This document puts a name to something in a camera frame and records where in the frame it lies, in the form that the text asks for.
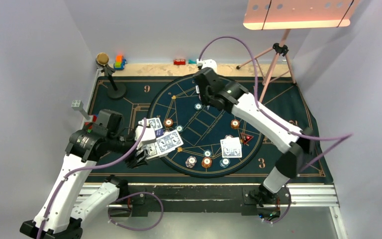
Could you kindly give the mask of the teal poker chip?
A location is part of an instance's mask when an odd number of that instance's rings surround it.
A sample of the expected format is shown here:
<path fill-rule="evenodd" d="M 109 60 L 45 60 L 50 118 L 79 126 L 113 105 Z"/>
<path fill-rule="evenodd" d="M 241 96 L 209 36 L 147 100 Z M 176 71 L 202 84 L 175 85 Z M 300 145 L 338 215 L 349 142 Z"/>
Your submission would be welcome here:
<path fill-rule="evenodd" d="M 175 130 L 177 130 L 178 132 L 182 132 L 184 130 L 183 126 L 182 125 L 177 125 L 175 127 Z"/>
<path fill-rule="evenodd" d="M 201 110 L 201 109 L 202 109 L 202 104 L 200 104 L 200 103 L 196 103 L 196 104 L 194 105 L 194 109 L 197 110 L 197 111 Z"/>
<path fill-rule="evenodd" d="M 212 157 L 212 152 L 210 150 L 205 150 L 203 154 L 204 154 L 204 157 Z"/>

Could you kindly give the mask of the blue playing card deck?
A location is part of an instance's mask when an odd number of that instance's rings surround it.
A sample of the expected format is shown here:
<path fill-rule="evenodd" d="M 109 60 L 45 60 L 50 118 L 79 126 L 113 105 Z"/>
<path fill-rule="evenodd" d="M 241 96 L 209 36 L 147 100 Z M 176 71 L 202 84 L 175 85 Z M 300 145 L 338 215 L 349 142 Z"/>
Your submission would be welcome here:
<path fill-rule="evenodd" d="M 160 158 L 168 155 L 178 147 L 183 145 L 183 140 L 179 132 L 175 129 L 173 131 L 164 133 L 162 136 L 156 138 L 154 143 L 146 145 L 147 160 Z"/>

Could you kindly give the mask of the orange poker chip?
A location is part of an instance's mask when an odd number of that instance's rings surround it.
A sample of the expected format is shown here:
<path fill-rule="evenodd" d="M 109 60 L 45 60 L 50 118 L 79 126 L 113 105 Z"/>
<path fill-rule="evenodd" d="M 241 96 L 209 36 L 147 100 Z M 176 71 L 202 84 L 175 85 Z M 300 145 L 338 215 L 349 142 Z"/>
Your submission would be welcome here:
<path fill-rule="evenodd" d="M 230 123 L 232 129 L 238 129 L 240 126 L 240 121 L 237 119 L 233 119 Z"/>
<path fill-rule="evenodd" d="M 171 128 L 174 125 L 174 121 L 172 119 L 165 119 L 164 120 L 164 126 L 166 128 Z"/>

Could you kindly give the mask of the pink white chip stack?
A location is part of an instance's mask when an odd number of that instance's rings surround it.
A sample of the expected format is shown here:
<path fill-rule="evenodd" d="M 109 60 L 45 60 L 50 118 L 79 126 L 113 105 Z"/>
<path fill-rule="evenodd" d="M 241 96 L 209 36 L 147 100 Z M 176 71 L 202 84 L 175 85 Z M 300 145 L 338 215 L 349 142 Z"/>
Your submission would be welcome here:
<path fill-rule="evenodd" d="M 196 157 L 190 156 L 185 161 L 185 165 L 186 165 L 187 168 L 193 168 L 195 166 L 196 162 L 197 162 Z"/>

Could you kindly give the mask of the black red all-in triangle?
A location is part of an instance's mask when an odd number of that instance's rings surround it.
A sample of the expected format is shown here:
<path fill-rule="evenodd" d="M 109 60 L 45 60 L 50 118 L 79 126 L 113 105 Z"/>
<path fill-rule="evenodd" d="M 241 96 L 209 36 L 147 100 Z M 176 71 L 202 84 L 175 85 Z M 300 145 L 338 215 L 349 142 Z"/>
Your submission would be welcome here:
<path fill-rule="evenodd" d="M 240 133 L 240 141 L 244 145 L 249 145 L 249 142 L 254 138 L 254 136 L 246 134 L 246 133 Z"/>

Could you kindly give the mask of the orange chip stack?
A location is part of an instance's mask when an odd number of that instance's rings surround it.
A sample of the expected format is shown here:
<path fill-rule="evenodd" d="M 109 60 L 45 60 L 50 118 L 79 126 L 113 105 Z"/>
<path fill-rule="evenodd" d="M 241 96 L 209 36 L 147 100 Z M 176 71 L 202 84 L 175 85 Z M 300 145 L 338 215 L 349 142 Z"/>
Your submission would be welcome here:
<path fill-rule="evenodd" d="M 203 168 L 210 168 L 212 166 L 212 159 L 210 157 L 204 157 L 201 162 L 201 165 Z"/>

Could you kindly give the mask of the teal chip stack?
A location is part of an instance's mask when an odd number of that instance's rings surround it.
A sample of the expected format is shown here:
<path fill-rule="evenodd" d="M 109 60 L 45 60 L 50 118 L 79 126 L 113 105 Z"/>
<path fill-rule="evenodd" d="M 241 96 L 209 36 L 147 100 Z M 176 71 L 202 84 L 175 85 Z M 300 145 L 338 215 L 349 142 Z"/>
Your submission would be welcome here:
<path fill-rule="evenodd" d="M 230 159 L 229 158 L 223 158 L 220 160 L 219 165 L 222 168 L 227 168 L 230 165 Z"/>

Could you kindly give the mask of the purple small blind button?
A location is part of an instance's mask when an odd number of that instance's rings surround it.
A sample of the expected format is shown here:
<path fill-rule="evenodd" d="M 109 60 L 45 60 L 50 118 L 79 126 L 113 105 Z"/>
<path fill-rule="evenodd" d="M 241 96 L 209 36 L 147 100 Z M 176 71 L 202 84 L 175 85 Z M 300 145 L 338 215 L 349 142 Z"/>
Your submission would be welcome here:
<path fill-rule="evenodd" d="M 164 130 L 163 129 L 155 130 L 156 137 L 161 137 L 163 134 L 164 134 Z"/>

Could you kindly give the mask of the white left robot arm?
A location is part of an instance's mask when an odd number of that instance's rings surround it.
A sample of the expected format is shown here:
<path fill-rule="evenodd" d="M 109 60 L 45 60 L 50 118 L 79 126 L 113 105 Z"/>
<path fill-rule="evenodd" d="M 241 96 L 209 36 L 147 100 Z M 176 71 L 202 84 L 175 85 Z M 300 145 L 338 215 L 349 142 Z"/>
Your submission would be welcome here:
<path fill-rule="evenodd" d="M 84 227 L 111 203 L 130 203 L 134 194 L 128 182 L 114 175 L 86 200 L 76 204 L 81 189 L 93 170 L 108 168 L 120 162 L 139 166 L 149 157 L 148 145 L 156 141 L 149 119 L 139 122 L 124 136 L 122 114 L 101 110 L 74 132 L 65 149 L 62 168 L 39 213 L 20 226 L 20 233 L 32 239 L 79 239 Z"/>

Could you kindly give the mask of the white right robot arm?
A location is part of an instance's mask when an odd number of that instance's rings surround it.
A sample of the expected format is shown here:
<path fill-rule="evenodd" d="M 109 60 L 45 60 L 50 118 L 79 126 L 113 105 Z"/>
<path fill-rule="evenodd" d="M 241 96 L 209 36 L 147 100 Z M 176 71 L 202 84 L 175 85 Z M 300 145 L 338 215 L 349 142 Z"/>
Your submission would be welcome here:
<path fill-rule="evenodd" d="M 197 71 L 192 77 L 204 106 L 226 111 L 249 123 L 282 153 L 259 187 L 260 198 L 272 202 L 279 196 L 279 190 L 299 174 L 303 163 L 313 153 L 312 130 L 302 130 L 282 119 L 258 102 L 255 93 L 236 81 L 224 83 L 210 67 Z"/>

